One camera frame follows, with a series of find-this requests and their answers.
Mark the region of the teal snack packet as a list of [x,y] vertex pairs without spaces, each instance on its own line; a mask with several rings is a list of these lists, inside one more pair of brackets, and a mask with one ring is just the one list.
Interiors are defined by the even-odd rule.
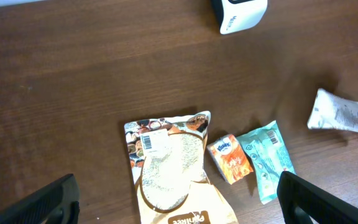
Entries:
[[265,205],[277,198],[281,173],[283,171],[295,173],[277,122],[272,121],[236,139],[245,154],[251,158],[255,168],[260,201]]

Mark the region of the white cream tube gold cap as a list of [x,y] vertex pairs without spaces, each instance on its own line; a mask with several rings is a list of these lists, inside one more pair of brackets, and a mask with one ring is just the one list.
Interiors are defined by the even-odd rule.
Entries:
[[307,127],[358,133],[358,102],[338,97],[319,88]]

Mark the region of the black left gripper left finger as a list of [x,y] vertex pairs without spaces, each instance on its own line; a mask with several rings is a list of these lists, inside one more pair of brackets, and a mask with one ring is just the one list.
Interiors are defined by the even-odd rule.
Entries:
[[77,224],[80,191],[67,174],[0,211],[0,224]]

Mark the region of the tan bread bag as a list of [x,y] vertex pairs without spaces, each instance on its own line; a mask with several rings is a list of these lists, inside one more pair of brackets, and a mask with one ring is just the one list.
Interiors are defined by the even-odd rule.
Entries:
[[204,171],[209,111],[124,125],[141,223],[237,223]]

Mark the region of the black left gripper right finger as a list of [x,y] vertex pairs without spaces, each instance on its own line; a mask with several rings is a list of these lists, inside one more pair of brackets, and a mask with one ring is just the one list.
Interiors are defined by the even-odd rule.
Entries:
[[358,223],[358,208],[283,171],[277,196],[285,223]]

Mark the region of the orange tissue pack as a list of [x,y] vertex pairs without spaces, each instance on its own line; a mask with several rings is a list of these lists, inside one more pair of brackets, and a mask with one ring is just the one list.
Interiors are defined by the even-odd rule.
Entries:
[[207,145],[207,150],[224,180],[231,185],[254,171],[233,134],[227,134]]

